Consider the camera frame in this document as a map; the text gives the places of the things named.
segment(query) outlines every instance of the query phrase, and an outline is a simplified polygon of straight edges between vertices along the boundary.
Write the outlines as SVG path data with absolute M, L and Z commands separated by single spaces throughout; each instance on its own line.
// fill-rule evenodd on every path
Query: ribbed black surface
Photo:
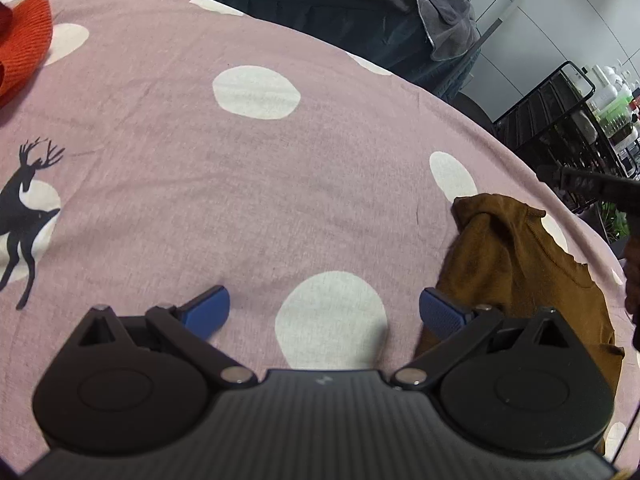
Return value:
M 276 370 L 228 392 L 192 433 L 143 456 L 50 453 L 27 480 L 601 480 L 593 453 L 553 461 L 505 458 L 450 430 L 429 399 L 375 371 Z

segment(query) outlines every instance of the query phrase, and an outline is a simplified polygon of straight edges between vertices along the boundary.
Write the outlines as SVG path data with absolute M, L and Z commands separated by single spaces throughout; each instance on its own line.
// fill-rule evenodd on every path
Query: brown garment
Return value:
M 614 346 L 607 305 L 586 264 L 565 253 L 542 226 L 544 211 L 502 196 L 457 198 L 460 236 L 436 288 L 461 306 L 498 306 L 508 317 L 531 317 L 553 306 L 567 320 L 615 394 L 624 351 Z M 416 354 L 436 340 L 423 330 Z

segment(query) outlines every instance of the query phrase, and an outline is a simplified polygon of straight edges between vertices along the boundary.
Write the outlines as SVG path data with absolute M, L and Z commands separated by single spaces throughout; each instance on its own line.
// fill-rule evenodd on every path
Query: black metal rack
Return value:
M 575 72 L 573 81 L 571 72 Z M 575 78 L 581 78 L 588 84 L 590 90 L 586 95 L 578 90 Z M 628 176 L 587 105 L 594 93 L 595 86 L 587 76 L 571 61 L 564 62 L 495 121 L 495 136 L 534 171 L 539 166 L 552 164 Z M 591 144 L 572 118 L 572 114 L 578 111 L 587 115 L 598 134 Z M 574 193 L 554 191 L 576 213 L 594 202 Z

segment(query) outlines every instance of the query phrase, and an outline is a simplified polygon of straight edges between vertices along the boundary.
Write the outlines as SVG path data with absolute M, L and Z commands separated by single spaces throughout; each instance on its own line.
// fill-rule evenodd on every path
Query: bed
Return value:
M 549 234 L 603 291 L 626 350 L 612 452 L 640 391 L 622 269 L 497 140 L 387 70 L 213 0 L 49 1 L 46 61 L 0 109 L 0 185 L 28 150 L 27 163 L 50 164 L 15 195 L 55 212 L 33 239 L 24 308 L 24 256 L 0 292 L 12 466 L 46 449 L 31 393 L 94 304 L 138 315 L 221 283 L 231 313 L 210 341 L 259 374 L 398 368 L 457 234 L 450 204 L 478 192 L 546 210 Z M 618 464 L 638 456 L 635 428 Z

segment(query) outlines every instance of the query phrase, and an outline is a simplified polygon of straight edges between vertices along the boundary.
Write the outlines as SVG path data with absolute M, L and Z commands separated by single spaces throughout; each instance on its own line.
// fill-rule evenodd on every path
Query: ribbed orange fabric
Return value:
M 49 0 L 24 0 L 13 9 L 11 25 L 0 36 L 0 107 L 27 84 L 52 35 Z

